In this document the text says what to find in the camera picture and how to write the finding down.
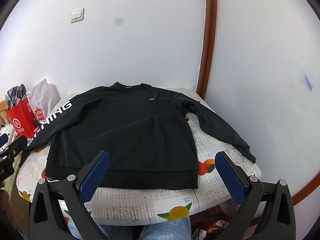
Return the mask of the fruit print tablecloth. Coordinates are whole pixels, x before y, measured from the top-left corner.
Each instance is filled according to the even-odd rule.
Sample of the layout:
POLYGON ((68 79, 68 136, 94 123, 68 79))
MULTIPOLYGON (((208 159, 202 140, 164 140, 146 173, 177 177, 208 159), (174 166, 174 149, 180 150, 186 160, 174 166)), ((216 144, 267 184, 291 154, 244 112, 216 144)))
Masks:
MULTIPOLYGON (((53 108, 50 115, 75 96, 62 99, 53 108)), ((198 96, 188 97, 213 111, 198 96)), ((215 156, 220 151, 226 152, 232 161, 241 166, 247 174, 256 176, 261 174, 256 161, 251 162, 232 145, 206 134, 200 128, 195 114, 189 113, 185 118, 193 133, 197 151, 198 187, 196 189, 165 190, 119 189, 99 185, 92 199, 85 203, 96 222, 105 225, 162 223, 199 213, 228 200, 230 195, 215 168, 215 156)), ((49 182, 59 181, 46 176, 49 149, 50 146, 46 144, 31 151, 27 159, 21 158, 17 188, 26 200, 33 200, 39 179, 44 178, 49 182)))

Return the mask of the white wall switch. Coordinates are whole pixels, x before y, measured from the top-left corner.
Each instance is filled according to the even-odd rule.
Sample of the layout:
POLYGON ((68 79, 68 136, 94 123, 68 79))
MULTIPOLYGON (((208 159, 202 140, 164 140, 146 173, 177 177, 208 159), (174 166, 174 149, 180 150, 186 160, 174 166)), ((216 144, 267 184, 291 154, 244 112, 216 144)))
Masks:
POLYGON ((70 22, 76 23, 84 20, 84 7, 71 11, 70 22))

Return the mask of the brown wooden door frame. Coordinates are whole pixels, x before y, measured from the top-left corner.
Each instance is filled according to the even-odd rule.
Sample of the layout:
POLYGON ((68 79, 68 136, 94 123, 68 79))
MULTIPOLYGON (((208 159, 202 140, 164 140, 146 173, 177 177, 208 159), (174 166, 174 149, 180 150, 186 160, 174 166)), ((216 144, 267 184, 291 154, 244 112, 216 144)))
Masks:
POLYGON ((196 92, 202 99, 206 96, 212 66, 216 33, 217 0, 206 0, 205 6, 203 46, 196 86, 196 92))

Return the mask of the blue jeans legs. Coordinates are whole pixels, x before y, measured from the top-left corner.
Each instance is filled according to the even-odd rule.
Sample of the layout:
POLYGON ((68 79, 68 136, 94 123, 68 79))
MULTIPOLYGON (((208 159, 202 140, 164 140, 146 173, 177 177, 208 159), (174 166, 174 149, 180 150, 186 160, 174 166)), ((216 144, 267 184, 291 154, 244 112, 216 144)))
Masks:
MULTIPOLYGON (((107 239, 134 239, 134 226, 98 225, 107 239)), ((136 239, 191 239, 189 217, 142 226, 136 239)))

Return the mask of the black sweatshirt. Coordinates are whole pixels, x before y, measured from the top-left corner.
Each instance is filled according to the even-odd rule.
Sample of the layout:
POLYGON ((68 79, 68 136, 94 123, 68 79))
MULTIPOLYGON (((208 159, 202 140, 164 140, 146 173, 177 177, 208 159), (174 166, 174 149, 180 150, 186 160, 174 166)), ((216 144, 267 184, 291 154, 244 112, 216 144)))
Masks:
POLYGON ((198 187, 199 165, 186 115, 197 116, 208 135, 255 162, 249 145, 200 102, 147 84, 96 87, 52 113, 22 152, 49 145, 46 176, 77 174, 100 151, 110 155, 102 187, 183 190, 198 187))

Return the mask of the plaid cloth in bag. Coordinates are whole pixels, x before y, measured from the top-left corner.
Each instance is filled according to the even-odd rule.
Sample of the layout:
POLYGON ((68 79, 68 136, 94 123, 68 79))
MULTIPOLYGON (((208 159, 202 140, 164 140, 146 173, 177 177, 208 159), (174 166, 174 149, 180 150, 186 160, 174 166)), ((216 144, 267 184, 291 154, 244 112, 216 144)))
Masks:
POLYGON ((5 94, 5 101, 8 109, 15 107, 27 97, 27 89, 24 84, 12 87, 5 94))

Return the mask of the white plastic shopping bag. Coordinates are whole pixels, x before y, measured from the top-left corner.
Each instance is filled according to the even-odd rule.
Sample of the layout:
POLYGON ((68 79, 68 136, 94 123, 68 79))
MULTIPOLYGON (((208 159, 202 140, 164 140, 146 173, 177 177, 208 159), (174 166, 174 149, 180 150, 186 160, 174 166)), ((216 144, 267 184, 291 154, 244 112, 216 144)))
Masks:
POLYGON ((47 79, 41 80, 34 87, 28 89, 26 95, 36 120, 39 123, 45 122, 58 103, 58 99, 48 85, 47 79))

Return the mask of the red paper bag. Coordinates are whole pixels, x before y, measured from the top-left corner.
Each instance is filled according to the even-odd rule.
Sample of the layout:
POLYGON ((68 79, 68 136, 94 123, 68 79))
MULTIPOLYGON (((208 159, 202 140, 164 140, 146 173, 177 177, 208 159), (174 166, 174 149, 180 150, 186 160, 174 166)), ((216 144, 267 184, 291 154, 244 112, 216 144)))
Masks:
POLYGON ((35 116, 27 98, 23 99, 13 108, 7 110, 7 115, 16 133, 27 138, 34 136, 37 126, 35 116))

